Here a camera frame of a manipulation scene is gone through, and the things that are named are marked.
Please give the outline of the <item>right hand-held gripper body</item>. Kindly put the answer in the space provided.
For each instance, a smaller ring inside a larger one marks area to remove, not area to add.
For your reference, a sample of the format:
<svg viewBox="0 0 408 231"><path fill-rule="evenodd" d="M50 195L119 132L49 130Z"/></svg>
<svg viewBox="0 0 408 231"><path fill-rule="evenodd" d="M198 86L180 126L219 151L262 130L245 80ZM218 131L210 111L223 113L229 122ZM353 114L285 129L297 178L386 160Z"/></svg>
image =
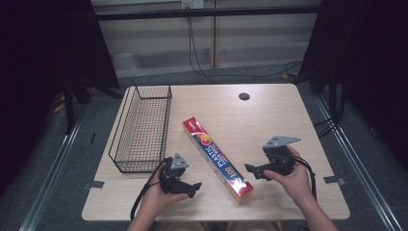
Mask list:
<svg viewBox="0 0 408 231"><path fill-rule="evenodd" d="M288 144L301 141L301 138L274 136L268 140L263 151L268 158L268 164L258 166L257 172L262 172L266 169L277 172L281 175L289 175L293 171L294 157L288 148Z"/></svg>

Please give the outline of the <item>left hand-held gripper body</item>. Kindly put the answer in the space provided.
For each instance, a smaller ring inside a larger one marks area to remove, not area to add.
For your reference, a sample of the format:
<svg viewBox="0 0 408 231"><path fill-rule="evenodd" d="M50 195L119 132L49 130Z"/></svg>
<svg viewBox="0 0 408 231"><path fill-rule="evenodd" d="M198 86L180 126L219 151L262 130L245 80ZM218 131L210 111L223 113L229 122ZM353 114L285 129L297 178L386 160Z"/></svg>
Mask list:
<svg viewBox="0 0 408 231"><path fill-rule="evenodd" d="M192 185L182 182L180 177L190 164L179 154L166 158L166 165L160 172L160 185L164 193L186 193L193 191Z"/></svg>

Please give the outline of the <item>long red plastic wrap box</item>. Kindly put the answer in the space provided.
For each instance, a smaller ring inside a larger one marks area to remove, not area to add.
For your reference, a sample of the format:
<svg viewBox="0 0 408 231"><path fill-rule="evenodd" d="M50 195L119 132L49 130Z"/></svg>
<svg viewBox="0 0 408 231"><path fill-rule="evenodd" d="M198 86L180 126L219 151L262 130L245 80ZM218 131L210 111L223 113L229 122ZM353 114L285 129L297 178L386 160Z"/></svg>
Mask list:
<svg viewBox="0 0 408 231"><path fill-rule="evenodd" d="M250 182L230 162L194 116L183 121L182 124L192 143L208 162L227 191L238 203L243 203L253 191Z"/></svg>

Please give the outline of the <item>black wire basket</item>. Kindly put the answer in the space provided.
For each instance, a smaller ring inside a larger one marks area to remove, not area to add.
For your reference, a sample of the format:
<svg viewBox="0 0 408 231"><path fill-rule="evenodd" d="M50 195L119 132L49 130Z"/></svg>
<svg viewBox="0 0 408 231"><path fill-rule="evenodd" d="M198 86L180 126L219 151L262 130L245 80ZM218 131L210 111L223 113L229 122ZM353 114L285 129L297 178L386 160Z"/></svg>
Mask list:
<svg viewBox="0 0 408 231"><path fill-rule="evenodd" d="M108 149L121 173L152 172L164 159L171 100L170 86L125 91Z"/></svg>

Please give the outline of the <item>person's left hand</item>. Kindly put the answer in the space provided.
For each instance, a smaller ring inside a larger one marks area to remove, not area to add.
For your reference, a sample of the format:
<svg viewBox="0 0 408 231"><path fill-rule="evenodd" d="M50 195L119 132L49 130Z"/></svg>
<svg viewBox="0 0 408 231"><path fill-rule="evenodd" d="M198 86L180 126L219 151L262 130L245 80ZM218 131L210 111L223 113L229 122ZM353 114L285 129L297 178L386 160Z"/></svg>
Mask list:
<svg viewBox="0 0 408 231"><path fill-rule="evenodd" d="M149 182L149 188L145 193L135 220L152 223L172 203L188 198L186 193L164 193L159 183L160 172L157 171Z"/></svg>

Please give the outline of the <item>person's right hand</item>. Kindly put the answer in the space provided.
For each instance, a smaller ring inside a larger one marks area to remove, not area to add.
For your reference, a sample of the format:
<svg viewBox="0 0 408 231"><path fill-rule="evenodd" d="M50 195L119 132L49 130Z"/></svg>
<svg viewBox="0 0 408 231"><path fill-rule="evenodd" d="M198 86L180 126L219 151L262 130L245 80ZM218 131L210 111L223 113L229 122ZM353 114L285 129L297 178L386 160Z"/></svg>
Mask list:
<svg viewBox="0 0 408 231"><path fill-rule="evenodd" d="M293 172L283 176L271 170L265 170L264 175L279 183L300 210L311 212L316 207L308 176L308 169L302 164L296 164Z"/></svg>

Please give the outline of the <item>person's legs in beige pants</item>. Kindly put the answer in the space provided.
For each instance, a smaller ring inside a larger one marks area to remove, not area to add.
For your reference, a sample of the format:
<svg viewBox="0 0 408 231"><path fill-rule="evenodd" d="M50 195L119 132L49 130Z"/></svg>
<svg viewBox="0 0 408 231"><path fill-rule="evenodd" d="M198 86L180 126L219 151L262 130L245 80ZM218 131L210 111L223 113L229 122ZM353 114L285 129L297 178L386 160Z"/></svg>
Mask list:
<svg viewBox="0 0 408 231"><path fill-rule="evenodd" d="M159 222L154 231L280 231L273 221Z"/></svg>

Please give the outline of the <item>grey tape strip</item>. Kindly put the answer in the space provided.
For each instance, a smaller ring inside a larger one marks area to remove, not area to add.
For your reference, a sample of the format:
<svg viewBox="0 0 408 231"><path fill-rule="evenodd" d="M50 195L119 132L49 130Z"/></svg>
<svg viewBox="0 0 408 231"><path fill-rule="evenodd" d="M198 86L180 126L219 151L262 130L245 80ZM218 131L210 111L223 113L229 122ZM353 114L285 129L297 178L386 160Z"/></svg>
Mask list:
<svg viewBox="0 0 408 231"><path fill-rule="evenodd" d="M91 188L102 189L105 182L102 181L89 181L83 185L83 189L90 190Z"/></svg>
<svg viewBox="0 0 408 231"><path fill-rule="evenodd" d="M345 184L346 184L346 180L345 180L343 177L339 178L339 177L337 177L337 176L325 176L325 177L323 178L323 180L324 180L324 182L325 182L326 184L334 184L334 183L337 183L339 186L342 186L342 185L345 185Z"/></svg>

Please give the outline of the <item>black metal stand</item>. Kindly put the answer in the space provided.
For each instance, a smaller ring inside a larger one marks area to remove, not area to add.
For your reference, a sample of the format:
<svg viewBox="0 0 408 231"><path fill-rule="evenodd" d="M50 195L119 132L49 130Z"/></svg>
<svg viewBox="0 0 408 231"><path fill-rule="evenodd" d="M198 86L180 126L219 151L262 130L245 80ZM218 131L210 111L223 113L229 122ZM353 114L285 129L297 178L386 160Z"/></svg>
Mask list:
<svg viewBox="0 0 408 231"><path fill-rule="evenodd" d="M114 99L122 99L123 95L111 90L108 87L104 87L102 84L97 84L82 77L66 77L64 79L64 104L67 117L66 134L68 135L75 127L76 117L73 105L73 97L76 97L77 101L81 104L88 104L91 101L88 88L94 88L98 91L109 95Z"/></svg>

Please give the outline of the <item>dark curtain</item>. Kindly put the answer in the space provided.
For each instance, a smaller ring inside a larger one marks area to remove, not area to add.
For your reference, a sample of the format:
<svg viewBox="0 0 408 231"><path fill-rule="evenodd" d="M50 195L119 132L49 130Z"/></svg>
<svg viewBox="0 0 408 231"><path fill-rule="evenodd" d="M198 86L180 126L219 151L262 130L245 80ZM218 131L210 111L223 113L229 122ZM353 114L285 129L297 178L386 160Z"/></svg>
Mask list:
<svg viewBox="0 0 408 231"><path fill-rule="evenodd" d="M91 0L0 0L0 196L25 165L55 96L119 83Z"/></svg>
<svg viewBox="0 0 408 231"><path fill-rule="evenodd" d="M321 0L300 73L344 86L408 168L408 0Z"/></svg>

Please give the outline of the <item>black horizontal bar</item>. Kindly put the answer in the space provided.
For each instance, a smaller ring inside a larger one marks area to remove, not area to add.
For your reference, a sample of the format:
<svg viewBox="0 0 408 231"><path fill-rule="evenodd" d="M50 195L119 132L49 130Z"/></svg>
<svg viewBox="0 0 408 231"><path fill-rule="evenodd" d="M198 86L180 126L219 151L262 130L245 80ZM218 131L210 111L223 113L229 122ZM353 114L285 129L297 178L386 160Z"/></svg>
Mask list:
<svg viewBox="0 0 408 231"><path fill-rule="evenodd" d="M168 10L149 12L111 12L97 13L97 20L131 20L131 19L162 19L162 18L192 18L208 16L241 16L264 14L298 14L319 13L322 6L289 6L289 7L264 7L264 8L223 8L223 9L191 9Z"/></svg>

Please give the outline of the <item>metal floor rail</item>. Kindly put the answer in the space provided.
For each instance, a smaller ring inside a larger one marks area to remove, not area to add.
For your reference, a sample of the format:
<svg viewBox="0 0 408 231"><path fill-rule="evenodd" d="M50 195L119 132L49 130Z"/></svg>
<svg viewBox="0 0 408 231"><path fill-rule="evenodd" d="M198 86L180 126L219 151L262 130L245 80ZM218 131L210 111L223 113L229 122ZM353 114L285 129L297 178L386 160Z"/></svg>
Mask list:
<svg viewBox="0 0 408 231"><path fill-rule="evenodd" d="M47 176L27 212L24 220L22 221L18 231L36 231L41 216L45 210L51 193L56 185L61 170L64 166L66 157L68 156L73 143L76 140L78 131L82 124L82 118L80 117L71 127L70 131L64 136L64 141L56 155L56 158L49 169Z"/></svg>
<svg viewBox="0 0 408 231"><path fill-rule="evenodd" d="M347 135L341 125L336 125L332 116L329 114L329 106L321 95L316 96L316 101L323 116L328 119L328 124L331 132L336 137L337 142L341 146L346 158L350 162L354 172L356 173L362 187L370 199L376 213L380 216L388 231L404 231L402 223L397 219L396 213L393 211L390 204L386 201L383 193L378 189L368 173L366 167L362 163L358 153L349 141Z"/></svg>

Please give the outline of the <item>white wall outlet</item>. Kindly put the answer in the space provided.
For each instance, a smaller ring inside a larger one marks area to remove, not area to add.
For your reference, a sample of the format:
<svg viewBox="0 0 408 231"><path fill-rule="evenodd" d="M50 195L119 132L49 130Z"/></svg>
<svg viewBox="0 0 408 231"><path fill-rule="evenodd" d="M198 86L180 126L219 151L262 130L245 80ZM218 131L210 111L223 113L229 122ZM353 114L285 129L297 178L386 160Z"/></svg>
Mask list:
<svg viewBox="0 0 408 231"><path fill-rule="evenodd" d="M203 9L204 0L181 0L183 9Z"/></svg>

